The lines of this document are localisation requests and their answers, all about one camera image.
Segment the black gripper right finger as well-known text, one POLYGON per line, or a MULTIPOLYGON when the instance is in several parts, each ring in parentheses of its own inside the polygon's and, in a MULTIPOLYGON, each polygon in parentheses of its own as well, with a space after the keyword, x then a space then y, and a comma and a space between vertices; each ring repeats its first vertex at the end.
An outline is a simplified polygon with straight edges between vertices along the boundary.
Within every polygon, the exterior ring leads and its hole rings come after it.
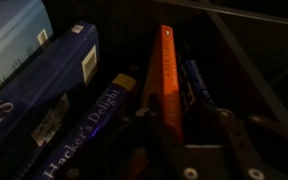
POLYGON ((237 180, 288 180, 288 129, 260 116, 240 120, 226 109, 215 113, 217 132, 237 180))

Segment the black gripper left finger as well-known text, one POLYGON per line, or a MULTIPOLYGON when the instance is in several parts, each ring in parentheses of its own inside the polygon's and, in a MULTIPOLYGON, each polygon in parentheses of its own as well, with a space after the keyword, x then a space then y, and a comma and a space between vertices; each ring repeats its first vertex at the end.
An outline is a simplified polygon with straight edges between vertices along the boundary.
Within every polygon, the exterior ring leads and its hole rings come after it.
POLYGON ((82 145, 63 166, 63 180, 184 180, 184 154, 152 94, 148 109, 113 120, 82 145))

